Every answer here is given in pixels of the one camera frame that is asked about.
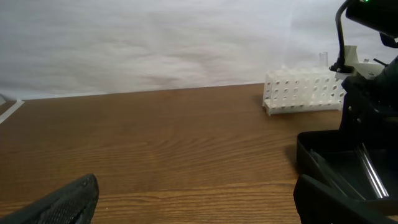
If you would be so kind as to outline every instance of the wooden table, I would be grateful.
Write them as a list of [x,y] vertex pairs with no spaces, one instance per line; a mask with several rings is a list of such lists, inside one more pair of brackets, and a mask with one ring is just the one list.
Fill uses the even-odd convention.
[[269,117],[262,87],[26,101],[0,124],[0,216],[94,173],[93,223],[299,223],[296,136],[341,113]]

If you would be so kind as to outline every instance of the white backdrop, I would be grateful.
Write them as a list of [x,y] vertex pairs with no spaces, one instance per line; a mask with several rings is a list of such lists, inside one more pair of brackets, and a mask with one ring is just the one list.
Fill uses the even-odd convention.
[[[0,94],[52,98],[261,83],[336,60],[343,0],[2,0]],[[397,53],[344,20],[360,59]]]

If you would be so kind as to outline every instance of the white tape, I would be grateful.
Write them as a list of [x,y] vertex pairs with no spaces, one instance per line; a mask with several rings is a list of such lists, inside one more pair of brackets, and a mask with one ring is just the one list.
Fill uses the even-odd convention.
[[23,105],[25,102],[22,100],[17,100],[17,102],[12,105],[6,112],[4,112],[2,115],[0,115],[0,124],[7,119],[13,112],[15,112],[21,105]]

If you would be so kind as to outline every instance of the white sheet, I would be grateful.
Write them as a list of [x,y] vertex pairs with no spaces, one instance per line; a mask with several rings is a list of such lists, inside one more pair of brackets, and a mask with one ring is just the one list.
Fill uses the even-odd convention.
[[[266,70],[312,65],[321,51],[335,61],[341,2],[4,0],[0,93],[25,100],[261,83]],[[360,56],[392,60],[377,32],[344,25]]]

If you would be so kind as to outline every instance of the black plastic container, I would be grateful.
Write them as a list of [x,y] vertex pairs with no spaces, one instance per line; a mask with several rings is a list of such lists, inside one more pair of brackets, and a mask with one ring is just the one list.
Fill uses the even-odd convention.
[[339,130],[300,133],[297,136],[297,162],[304,174],[333,188],[327,175],[310,155],[314,150],[330,167],[344,177],[364,198],[365,206],[384,215],[398,215],[398,136],[367,139],[364,144],[386,190],[388,198],[377,199],[371,184],[354,152],[352,140]]

